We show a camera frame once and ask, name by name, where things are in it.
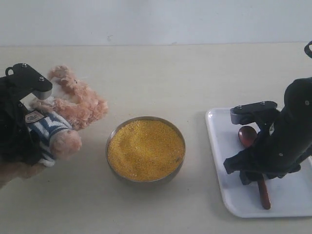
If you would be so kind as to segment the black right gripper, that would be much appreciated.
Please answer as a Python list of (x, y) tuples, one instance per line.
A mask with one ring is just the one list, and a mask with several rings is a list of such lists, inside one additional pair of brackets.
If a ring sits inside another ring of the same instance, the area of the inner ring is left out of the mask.
[(290, 172), (285, 174), (260, 174), (255, 172), (240, 171), (240, 180), (243, 185), (249, 185), (252, 182), (258, 182), (262, 180), (271, 180), (274, 178), (283, 178), (287, 174), (297, 173), (301, 168), (294, 168)]

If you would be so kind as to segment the black cloth-covered right robot arm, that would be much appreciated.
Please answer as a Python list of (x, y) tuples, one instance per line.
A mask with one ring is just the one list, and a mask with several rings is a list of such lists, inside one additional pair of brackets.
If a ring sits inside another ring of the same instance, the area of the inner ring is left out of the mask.
[(261, 176), (298, 172), (312, 154), (312, 79), (296, 79), (286, 88), (282, 110), (273, 101), (262, 101), (233, 107), (230, 117), (232, 124), (256, 123), (259, 132), (251, 146), (225, 159), (227, 174), (239, 171), (247, 185)]

